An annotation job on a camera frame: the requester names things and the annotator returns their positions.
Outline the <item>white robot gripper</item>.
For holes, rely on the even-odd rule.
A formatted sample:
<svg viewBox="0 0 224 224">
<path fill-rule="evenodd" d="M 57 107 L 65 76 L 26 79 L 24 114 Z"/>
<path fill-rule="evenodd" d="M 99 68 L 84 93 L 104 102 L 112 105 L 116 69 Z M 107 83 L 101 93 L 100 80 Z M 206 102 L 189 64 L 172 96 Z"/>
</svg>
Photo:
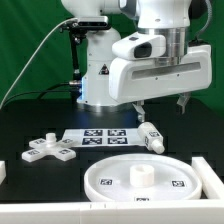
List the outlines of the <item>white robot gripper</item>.
<svg viewBox="0 0 224 224">
<path fill-rule="evenodd" d="M 145 121 L 141 100 L 179 94 L 177 105 L 185 113 L 191 91 L 208 88 L 212 81 L 211 46 L 189 47 L 177 65 L 156 66 L 153 59 L 116 58 L 109 74 L 109 94 L 119 103 L 134 102 L 138 121 Z"/>
</svg>

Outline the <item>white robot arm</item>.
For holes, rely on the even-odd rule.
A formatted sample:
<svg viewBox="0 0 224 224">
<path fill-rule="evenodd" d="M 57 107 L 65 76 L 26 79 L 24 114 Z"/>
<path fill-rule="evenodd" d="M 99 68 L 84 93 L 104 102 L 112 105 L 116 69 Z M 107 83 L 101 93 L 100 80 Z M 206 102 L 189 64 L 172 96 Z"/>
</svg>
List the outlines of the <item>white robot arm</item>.
<svg viewBox="0 0 224 224">
<path fill-rule="evenodd" d="M 79 107 L 103 112 L 132 104 L 144 118 L 146 100 L 177 94 L 184 106 L 191 92 L 211 84 L 211 46 L 187 39 L 200 0 L 61 2 L 72 14 L 71 42 L 87 40 Z"/>
</svg>

